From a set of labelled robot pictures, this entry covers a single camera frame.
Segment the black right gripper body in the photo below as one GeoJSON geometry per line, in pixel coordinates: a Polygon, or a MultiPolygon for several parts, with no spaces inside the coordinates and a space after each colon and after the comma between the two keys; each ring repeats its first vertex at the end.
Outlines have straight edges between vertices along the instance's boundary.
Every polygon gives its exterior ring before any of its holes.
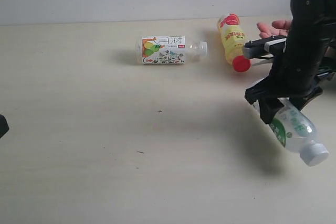
{"type": "Polygon", "coordinates": [[[312,86],[335,36],[335,0],[290,0],[292,24],[282,56],[270,72],[273,95],[300,95],[312,86]]]}

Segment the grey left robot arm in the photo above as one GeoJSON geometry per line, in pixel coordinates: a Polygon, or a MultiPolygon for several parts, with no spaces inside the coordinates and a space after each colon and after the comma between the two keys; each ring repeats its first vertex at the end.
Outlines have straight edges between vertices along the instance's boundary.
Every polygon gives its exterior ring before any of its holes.
{"type": "Polygon", "coordinates": [[[0,138],[2,138],[9,131],[9,125],[7,123],[6,117],[2,114],[0,115],[0,138]]]}

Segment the person's open hand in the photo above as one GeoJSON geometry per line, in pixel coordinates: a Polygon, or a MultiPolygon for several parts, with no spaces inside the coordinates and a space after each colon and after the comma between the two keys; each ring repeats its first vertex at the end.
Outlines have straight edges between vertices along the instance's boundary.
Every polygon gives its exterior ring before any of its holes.
{"type": "Polygon", "coordinates": [[[288,36],[288,31],[291,28],[292,20],[275,20],[268,25],[264,22],[258,22],[257,28],[259,36],[264,39],[271,36],[288,36]]]}

